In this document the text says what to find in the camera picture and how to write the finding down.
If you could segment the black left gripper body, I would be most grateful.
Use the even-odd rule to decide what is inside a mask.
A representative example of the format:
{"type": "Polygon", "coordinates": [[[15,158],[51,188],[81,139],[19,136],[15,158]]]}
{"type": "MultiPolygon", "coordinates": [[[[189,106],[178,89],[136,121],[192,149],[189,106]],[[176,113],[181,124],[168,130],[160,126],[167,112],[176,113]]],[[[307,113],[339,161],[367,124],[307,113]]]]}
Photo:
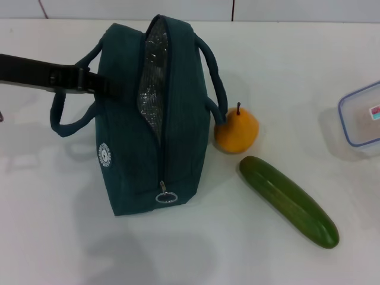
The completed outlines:
{"type": "Polygon", "coordinates": [[[74,65],[59,65],[16,56],[1,55],[1,83],[48,92],[89,93],[85,72],[74,65]]]}

